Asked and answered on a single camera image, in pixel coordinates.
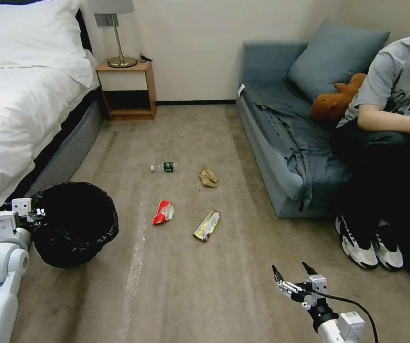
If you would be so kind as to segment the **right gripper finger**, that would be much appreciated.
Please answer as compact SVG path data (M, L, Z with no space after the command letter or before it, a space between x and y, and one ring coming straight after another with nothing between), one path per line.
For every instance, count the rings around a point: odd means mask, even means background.
M302 266L304 267L307 273L307 279L305 284L309 284L310 286L314 286L318 279L318 273L314 270L313 267L309 266L307 263L302 262Z
M272 265L272 271L276 283L276 289L283 295L290 299L304 299L307 296L304 284L292 283L284 280L275 265Z

